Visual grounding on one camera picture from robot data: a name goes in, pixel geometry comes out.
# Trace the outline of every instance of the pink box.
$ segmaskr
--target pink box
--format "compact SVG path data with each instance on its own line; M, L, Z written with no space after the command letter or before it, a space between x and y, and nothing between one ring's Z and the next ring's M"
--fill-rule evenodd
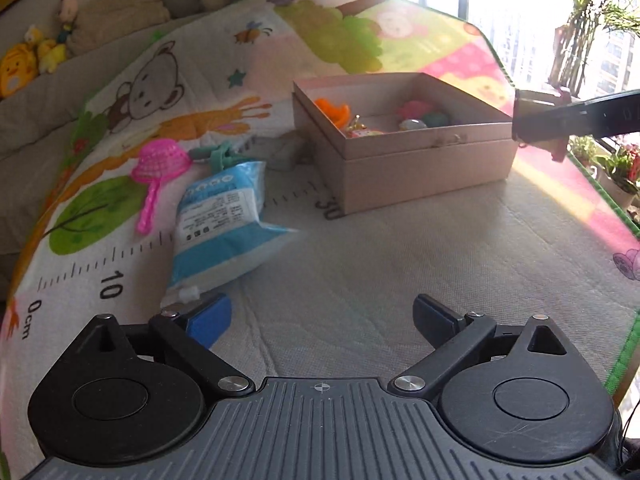
M347 103L372 129L392 131L410 100L437 104L452 126L347 138L314 104ZM517 143L511 118L423 73L319 77L294 82L296 129L346 214L405 202L508 176Z

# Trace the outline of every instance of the blue plastic bag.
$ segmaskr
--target blue plastic bag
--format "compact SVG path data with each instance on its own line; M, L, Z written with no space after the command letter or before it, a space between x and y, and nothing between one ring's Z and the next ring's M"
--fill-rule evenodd
M191 184L178 204L174 265L161 306L200 294L255 269L293 232L260 220L264 162L245 162Z

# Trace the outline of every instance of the white flower pot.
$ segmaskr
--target white flower pot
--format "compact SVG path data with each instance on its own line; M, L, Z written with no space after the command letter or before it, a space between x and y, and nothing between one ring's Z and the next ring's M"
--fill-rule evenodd
M626 208L631 205L636 194L627 193L624 189L620 189L606 171L603 171L601 168L598 168L596 180L600 183L602 189L611 197L613 202L618 204L622 211L626 211Z

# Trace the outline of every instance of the green star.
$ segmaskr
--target green star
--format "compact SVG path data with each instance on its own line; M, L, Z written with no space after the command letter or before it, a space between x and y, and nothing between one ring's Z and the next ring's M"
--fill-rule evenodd
M236 68L236 71L226 78L229 81L229 88L233 88L234 86L242 86L242 80L244 79L244 76L246 76L246 72L240 72Z

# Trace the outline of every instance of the black cable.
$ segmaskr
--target black cable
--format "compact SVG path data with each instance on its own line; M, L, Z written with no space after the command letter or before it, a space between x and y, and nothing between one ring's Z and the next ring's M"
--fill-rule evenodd
M640 399L638 399L638 402L636 402L636 405L634 406L633 410L631 411L631 415L629 415L629 418L626 420L624 428L622 429L622 438L620 439L620 446L618 447L618 461L622 465L617 469L616 472L618 472L618 473L620 473L620 472L625 470L626 465L630 462L630 460L635 455L635 453L632 453L631 456L625 460L625 463L622 463L622 450L623 450L623 447L625 445L626 432L628 431L629 426L631 425L631 419L634 418L634 415L636 414L636 410L638 409L638 406L640 406Z

